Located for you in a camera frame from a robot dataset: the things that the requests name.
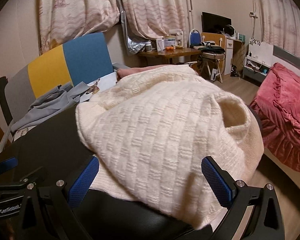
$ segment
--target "gray cloth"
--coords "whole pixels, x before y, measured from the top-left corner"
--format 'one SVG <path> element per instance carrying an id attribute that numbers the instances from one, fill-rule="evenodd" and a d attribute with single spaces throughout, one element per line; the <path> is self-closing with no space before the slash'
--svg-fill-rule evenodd
<path id="1" fill-rule="evenodd" d="M 70 82 L 68 82 L 63 86 L 59 85 L 53 88 L 34 101 L 29 107 L 28 113 L 11 127 L 11 131 L 15 132 L 19 129 L 38 125 L 71 106 L 74 106 L 79 102 L 80 95 L 89 88 L 90 87 L 83 82 L 75 87 L 72 87 Z"/>

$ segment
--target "cream knit blanket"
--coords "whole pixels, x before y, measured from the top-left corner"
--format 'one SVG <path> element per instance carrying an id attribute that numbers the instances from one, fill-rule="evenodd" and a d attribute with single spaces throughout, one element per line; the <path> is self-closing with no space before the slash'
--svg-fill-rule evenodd
<path id="1" fill-rule="evenodd" d="M 212 156 L 248 181 L 263 154 L 244 102 L 188 65 L 132 74 L 76 109 L 82 143 L 100 170 L 91 188 L 139 200 L 200 229 L 221 209 L 201 172 Z"/>

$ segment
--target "pink bedspread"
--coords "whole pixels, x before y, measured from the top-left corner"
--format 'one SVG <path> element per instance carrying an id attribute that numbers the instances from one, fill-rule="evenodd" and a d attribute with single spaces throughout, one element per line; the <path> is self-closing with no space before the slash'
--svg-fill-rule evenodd
<path id="1" fill-rule="evenodd" d="M 300 172 L 300 77 L 274 64 L 250 106 L 262 121 L 264 146 Z"/>

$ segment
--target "stool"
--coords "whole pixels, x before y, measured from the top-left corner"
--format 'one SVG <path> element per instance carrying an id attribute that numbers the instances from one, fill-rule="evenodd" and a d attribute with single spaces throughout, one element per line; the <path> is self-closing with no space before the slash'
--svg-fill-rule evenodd
<path id="1" fill-rule="evenodd" d="M 219 53 L 214 53 L 214 52 L 202 52 L 202 63 L 203 63 L 203 68 L 207 65 L 208 72 L 209 72 L 209 77 L 211 78 L 211 72 L 209 68 L 208 61 L 215 61 L 217 64 L 217 74 L 216 77 L 220 77 L 220 82 L 222 83 L 222 77 L 221 77 L 221 71 L 219 69 L 219 62 L 221 60 L 224 60 L 224 54 L 219 54 Z"/>

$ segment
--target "white cabinet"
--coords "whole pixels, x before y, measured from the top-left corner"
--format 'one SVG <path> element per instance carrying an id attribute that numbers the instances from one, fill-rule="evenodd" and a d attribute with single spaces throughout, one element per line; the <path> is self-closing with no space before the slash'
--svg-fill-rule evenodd
<path id="1" fill-rule="evenodd" d="M 233 40 L 226 39 L 226 63 L 224 75 L 231 73 L 232 57 L 233 57 Z"/>

